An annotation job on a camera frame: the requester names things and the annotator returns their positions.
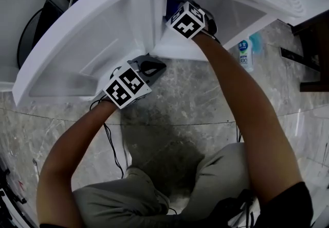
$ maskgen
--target gray shorts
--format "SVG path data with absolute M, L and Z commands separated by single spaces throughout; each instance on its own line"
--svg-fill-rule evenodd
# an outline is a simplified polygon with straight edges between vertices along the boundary
M 250 188 L 243 143 L 227 145 L 199 163 L 190 201 L 179 215 L 167 215 L 169 199 L 142 170 L 131 167 L 125 175 L 74 191 L 87 227 L 179 227 L 207 218 L 219 201 Z

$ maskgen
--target forearm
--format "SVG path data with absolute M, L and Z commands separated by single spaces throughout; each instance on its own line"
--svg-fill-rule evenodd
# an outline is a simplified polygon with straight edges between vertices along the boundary
M 44 173 L 71 177 L 94 136 L 116 108 L 114 104 L 103 101 L 74 123 L 51 149 L 41 178 Z
M 296 157 L 276 113 L 254 79 L 217 42 L 193 38 L 213 67 L 245 141 L 252 184 L 266 203 L 301 181 Z

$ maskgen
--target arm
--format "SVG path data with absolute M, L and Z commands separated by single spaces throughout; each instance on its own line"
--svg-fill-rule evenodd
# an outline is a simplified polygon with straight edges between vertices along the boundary
M 193 40 L 214 69 L 245 141 L 248 170 L 261 205 L 302 181 L 295 154 L 258 84 L 212 38 Z
M 116 110 L 103 101 L 71 126 L 51 149 L 40 174 L 36 196 L 39 223 L 83 227 L 75 204 L 71 177 L 96 133 Z

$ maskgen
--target plastic bottle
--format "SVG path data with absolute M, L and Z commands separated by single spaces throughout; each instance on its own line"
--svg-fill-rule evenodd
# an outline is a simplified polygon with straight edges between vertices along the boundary
M 253 71 L 253 61 L 252 61 L 252 42 L 250 39 L 245 39 L 239 43 L 240 51 L 240 64 L 247 71 Z

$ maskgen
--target floor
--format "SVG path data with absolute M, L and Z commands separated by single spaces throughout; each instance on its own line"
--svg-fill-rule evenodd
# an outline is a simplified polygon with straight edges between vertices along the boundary
M 317 80 L 319 74 L 281 58 L 280 46 L 302 54 L 300 40 L 287 25 L 275 21 L 260 34 L 264 45 L 254 56 L 252 76 L 273 104 L 315 207 L 321 208 L 318 205 L 325 203 L 329 183 L 329 157 L 324 154 L 329 136 L 329 93 L 299 92 L 301 81 Z M 230 53 L 238 57 L 235 48 Z M 132 162 L 147 172 L 156 187 L 170 195 L 172 207 L 180 211 L 193 186 L 198 162 L 236 141 L 235 122 L 208 62 L 163 61 L 168 70 L 152 87 L 153 93 L 116 112 L 107 124 L 120 164 L 127 167 Z M 34 221 L 37 178 L 32 159 L 41 169 L 52 145 L 89 105 L 16 108 L 10 93 L 0 94 L 0 157 L 11 170 L 13 189 L 27 199 L 24 210 Z M 120 176 L 101 129 L 75 172 L 72 187 Z

